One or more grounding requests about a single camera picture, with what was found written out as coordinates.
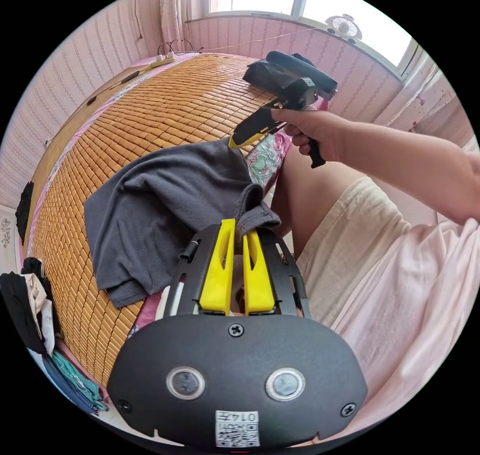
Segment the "person's right hand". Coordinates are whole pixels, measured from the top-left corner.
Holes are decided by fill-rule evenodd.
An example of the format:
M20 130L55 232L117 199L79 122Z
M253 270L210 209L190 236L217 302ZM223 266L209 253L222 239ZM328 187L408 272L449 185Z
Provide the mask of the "person's right hand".
M346 142L354 129L353 121L320 110L272 109L274 121L286 123L285 133L303 156L310 155L309 140L318 146L326 162L341 162Z

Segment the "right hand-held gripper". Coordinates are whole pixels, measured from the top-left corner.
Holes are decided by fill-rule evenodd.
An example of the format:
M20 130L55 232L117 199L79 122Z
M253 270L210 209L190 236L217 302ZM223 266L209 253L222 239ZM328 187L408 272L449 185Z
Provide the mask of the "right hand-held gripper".
M266 135L278 132L283 122L273 120L272 109L305 111L318 98L327 99L325 76L263 76L251 78L248 83L271 93L274 99L236 126L228 141L229 149L250 145Z

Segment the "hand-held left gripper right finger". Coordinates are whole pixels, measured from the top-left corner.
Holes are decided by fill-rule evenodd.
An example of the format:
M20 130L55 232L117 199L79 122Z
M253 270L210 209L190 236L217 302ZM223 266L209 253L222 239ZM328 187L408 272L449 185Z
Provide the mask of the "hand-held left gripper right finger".
M250 231L243 236L242 266L245 314L272 313L275 308L274 292L257 231Z

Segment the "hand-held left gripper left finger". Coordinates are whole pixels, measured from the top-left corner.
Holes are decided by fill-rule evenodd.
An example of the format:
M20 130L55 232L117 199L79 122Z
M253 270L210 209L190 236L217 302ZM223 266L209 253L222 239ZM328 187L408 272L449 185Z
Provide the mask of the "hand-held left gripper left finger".
M205 313L230 314L235 256L235 219L224 219L214 237L210 261L199 297Z

